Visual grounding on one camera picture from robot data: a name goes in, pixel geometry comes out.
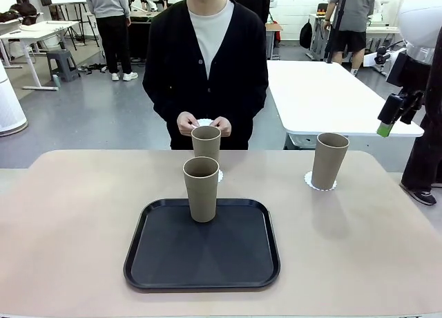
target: hand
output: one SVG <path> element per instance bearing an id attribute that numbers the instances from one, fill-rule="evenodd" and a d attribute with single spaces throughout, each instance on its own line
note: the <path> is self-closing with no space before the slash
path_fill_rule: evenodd
<path id="1" fill-rule="evenodd" d="M 232 125 L 230 121 L 222 116 L 218 117 L 210 123 L 211 127 L 218 127 L 221 130 L 221 137 L 229 137 L 232 134 Z"/>
<path id="2" fill-rule="evenodd" d="M 194 130 L 195 127 L 200 126 L 200 124 L 195 119 L 195 117 L 193 115 L 191 115 L 189 112 L 182 112 L 178 116 L 177 124 L 178 124 L 178 129 L 180 130 L 180 133 L 184 136 L 190 136 L 192 133 L 192 130 Z"/>
<path id="3" fill-rule="evenodd" d="M 332 23 L 330 21 L 324 21 L 324 30 L 329 30 L 332 26 Z"/>

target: neck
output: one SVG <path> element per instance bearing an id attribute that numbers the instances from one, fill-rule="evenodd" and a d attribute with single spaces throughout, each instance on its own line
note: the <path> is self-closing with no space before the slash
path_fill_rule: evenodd
<path id="1" fill-rule="evenodd" d="M 226 6 L 227 0 L 187 0 L 189 10 L 200 16 L 218 14 Z"/>

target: black shoe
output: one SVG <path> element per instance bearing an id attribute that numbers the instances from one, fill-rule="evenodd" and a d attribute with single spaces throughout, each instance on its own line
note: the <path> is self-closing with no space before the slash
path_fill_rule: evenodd
<path id="1" fill-rule="evenodd" d="M 431 195 L 431 192 L 429 191 L 413 191 L 413 190 L 409 190 L 405 185 L 403 185 L 402 183 L 400 184 L 401 188 L 404 189 L 412 198 L 414 198 L 415 200 L 417 200 L 418 202 L 424 204 L 424 205 L 428 205 L 428 206 L 432 206 L 434 204 L 436 204 L 436 198 Z"/>

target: white t-shirt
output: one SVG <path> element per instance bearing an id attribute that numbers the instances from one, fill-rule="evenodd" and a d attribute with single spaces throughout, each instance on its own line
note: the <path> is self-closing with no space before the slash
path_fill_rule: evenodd
<path id="1" fill-rule="evenodd" d="M 224 9 L 215 15 L 200 16 L 189 11 L 193 29 L 195 30 L 204 63 L 206 64 L 207 78 L 209 78 L 213 58 L 220 49 L 226 35 L 234 8 L 235 5 L 230 0 L 227 0 Z"/>

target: brown paper cup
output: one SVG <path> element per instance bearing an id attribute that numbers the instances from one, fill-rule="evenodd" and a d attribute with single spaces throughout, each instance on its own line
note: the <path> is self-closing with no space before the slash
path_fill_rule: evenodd
<path id="1" fill-rule="evenodd" d="M 347 153 L 349 140 L 338 133 L 322 133 L 316 138 L 315 161 L 311 183 L 321 190 L 330 190 Z"/>
<path id="2" fill-rule="evenodd" d="M 220 166 L 215 159 L 196 157 L 184 164 L 183 171 L 192 219 L 208 223 L 216 214 Z"/>
<path id="3" fill-rule="evenodd" d="M 198 127 L 192 130 L 195 157 L 209 157 L 218 161 L 220 157 L 221 130 L 217 127 Z"/>

